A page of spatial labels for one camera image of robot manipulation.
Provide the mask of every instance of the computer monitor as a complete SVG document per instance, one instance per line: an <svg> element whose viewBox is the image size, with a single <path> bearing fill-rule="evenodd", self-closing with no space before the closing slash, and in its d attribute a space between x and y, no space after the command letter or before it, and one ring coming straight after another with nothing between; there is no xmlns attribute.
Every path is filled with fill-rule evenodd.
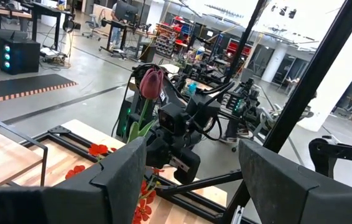
<svg viewBox="0 0 352 224"><path fill-rule="evenodd" d="M134 23L138 12L139 10L137 7L123 1L118 1L115 9L115 16L120 20L125 19Z"/></svg>

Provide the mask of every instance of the metal rod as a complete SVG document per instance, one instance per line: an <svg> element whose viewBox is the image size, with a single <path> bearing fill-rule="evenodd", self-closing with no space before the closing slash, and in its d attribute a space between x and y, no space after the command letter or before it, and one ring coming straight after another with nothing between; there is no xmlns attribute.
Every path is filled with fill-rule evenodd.
<svg viewBox="0 0 352 224"><path fill-rule="evenodd" d="M243 178L243 174L241 173L241 171L236 171L229 174L223 174L216 177L210 177L207 179L194 181L191 184L174 185L174 186L171 186L171 188L169 189L162 189L161 192L165 194L180 194L191 190L202 189L205 187L210 187L218 184L225 184L235 180L241 180L242 178Z"/></svg>
<svg viewBox="0 0 352 224"><path fill-rule="evenodd" d="M159 182L162 185L175 185L175 183L173 183L172 181L165 179L163 177L159 177ZM194 192L185 192L185 193L182 193L181 195L183 195L184 197L186 197L196 203L199 203L200 205L203 205L204 207L209 208L215 212L223 213L226 210L226 208L224 208L224 206L219 205L218 203L213 202L205 197L202 197L201 195L198 195Z"/></svg>
<svg viewBox="0 0 352 224"><path fill-rule="evenodd" d="M263 144L264 147L276 153L280 151L351 33L352 0L346 0L321 42L297 89L289 98L275 126L266 137ZM246 206L249 199L248 188L245 181L242 181L226 209L224 223L231 222L237 206Z"/></svg>
<svg viewBox="0 0 352 224"><path fill-rule="evenodd" d="M230 69L229 69L228 74L227 74L225 81L224 81L225 83L230 82L231 77L236 72L239 58L241 57L241 53L243 51L243 48L245 47L245 44L248 41L248 37L252 31L253 25L256 22L256 19L259 16L260 11L262 9L262 6L264 5L265 2L266 2L266 0L258 0L258 2L256 4L256 8L252 13L251 20L249 21L248 26L246 27L245 31L243 32L243 34L241 36L241 39L239 40L239 45L238 45L237 51L234 55L233 61L231 62L231 65L230 65Z"/></svg>

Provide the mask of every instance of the white pillar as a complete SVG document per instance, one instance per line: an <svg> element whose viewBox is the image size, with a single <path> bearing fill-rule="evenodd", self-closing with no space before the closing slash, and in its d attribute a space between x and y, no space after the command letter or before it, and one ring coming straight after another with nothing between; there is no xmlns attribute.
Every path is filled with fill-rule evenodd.
<svg viewBox="0 0 352 224"><path fill-rule="evenodd" d="M163 0L152 0L146 24L151 24L149 31L155 29L155 25L160 22L165 2Z"/></svg>
<svg viewBox="0 0 352 224"><path fill-rule="evenodd" d="M284 59L285 55L287 54L288 45L282 42L278 42L276 49L274 50L269 63L263 73L262 80L265 82L271 82L276 75L278 67L282 60Z"/></svg>
<svg viewBox="0 0 352 224"><path fill-rule="evenodd" d="M314 116L301 120L298 125L317 132L351 81L352 33L318 87L317 98L309 103Z"/></svg>

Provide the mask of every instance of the red flower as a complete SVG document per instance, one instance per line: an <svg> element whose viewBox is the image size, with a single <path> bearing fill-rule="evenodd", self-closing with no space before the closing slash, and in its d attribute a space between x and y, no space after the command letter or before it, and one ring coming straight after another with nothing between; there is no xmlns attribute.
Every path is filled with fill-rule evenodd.
<svg viewBox="0 0 352 224"><path fill-rule="evenodd" d="M85 170L85 166L84 165L80 165L80 166L75 166L73 170L69 170L68 173L65 176L65 179L69 179L71 177L73 177L76 174L79 174L80 172Z"/></svg>
<svg viewBox="0 0 352 224"><path fill-rule="evenodd" d="M141 214L139 212L139 207L136 207L135 211L134 211L134 216L133 216L133 221L132 224L140 224L141 223Z"/></svg>
<svg viewBox="0 0 352 224"><path fill-rule="evenodd" d="M157 169L157 168L152 168L152 171L154 171L154 174L155 175L159 175L160 172L165 172L165 170L160 170L160 169Z"/></svg>
<svg viewBox="0 0 352 224"><path fill-rule="evenodd" d="M89 148L89 154L92 156L98 156L108 152L108 148L105 145L92 144Z"/></svg>
<svg viewBox="0 0 352 224"><path fill-rule="evenodd" d="M157 72L153 68L148 69L140 82L141 95L146 99L156 100L161 93L163 79L163 71Z"/></svg>
<svg viewBox="0 0 352 224"><path fill-rule="evenodd" d="M148 204L148 205L151 204L154 201L155 196L157 196L157 192L155 192L155 190L154 190L146 198L146 204Z"/></svg>
<svg viewBox="0 0 352 224"><path fill-rule="evenodd" d="M149 215L151 215L152 210L150 206L146 205L146 202L144 200L141 200L140 207L137 206L137 212L140 213L143 221L147 221L150 218Z"/></svg>
<svg viewBox="0 0 352 224"><path fill-rule="evenodd" d="M143 180L143 183L141 184L141 187L140 187L140 193L142 196L144 196L148 192L146 188L147 188L147 182Z"/></svg>

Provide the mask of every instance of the black floor mat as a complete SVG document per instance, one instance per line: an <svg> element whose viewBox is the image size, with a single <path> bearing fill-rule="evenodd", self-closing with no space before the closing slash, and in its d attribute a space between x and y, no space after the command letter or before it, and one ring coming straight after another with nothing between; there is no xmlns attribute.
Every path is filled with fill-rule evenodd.
<svg viewBox="0 0 352 224"><path fill-rule="evenodd" d="M0 81L0 101L57 90L77 83L57 74Z"/></svg>

